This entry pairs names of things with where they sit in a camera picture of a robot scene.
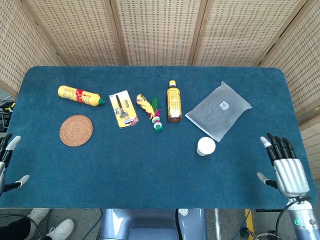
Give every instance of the yellow feather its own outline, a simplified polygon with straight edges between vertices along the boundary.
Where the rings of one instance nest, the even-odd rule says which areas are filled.
[[[145,96],[143,96],[142,94],[136,96],[136,103],[140,105],[140,107],[142,107],[148,114],[150,114],[150,119],[155,117],[156,113]]]

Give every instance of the white cup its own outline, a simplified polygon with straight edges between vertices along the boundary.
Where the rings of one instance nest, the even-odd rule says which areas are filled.
[[[200,140],[198,141],[196,152],[200,156],[206,156],[206,155],[212,154],[215,151],[215,149],[216,149],[215,141],[210,137],[205,136],[200,138]]]

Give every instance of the woven screen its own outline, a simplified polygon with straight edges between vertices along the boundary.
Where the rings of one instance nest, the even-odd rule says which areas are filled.
[[[120,64],[104,0],[27,2],[65,64]]]
[[[320,98],[320,1],[288,30],[262,66],[282,69],[299,112]]]
[[[0,81],[16,96],[27,70],[60,65],[15,1],[0,1]]]
[[[299,0],[213,0],[195,65],[252,66]]]
[[[301,131],[305,150],[314,179],[320,179],[320,116],[314,118],[312,125]]]
[[[200,0],[117,0],[129,65],[187,65]]]

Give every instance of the woven coaster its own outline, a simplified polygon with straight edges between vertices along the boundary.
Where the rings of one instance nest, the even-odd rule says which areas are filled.
[[[60,127],[61,141],[70,147],[85,144],[93,132],[91,120],[84,115],[74,115],[65,120]]]

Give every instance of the cat toy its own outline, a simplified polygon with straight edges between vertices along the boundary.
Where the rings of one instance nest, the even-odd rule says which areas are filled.
[[[150,116],[150,119],[153,123],[153,128],[156,132],[162,131],[162,123],[160,122],[160,109],[158,109],[158,98],[153,97],[151,104],[147,101],[147,98],[142,94],[136,96],[136,103],[143,108],[146,113]]]

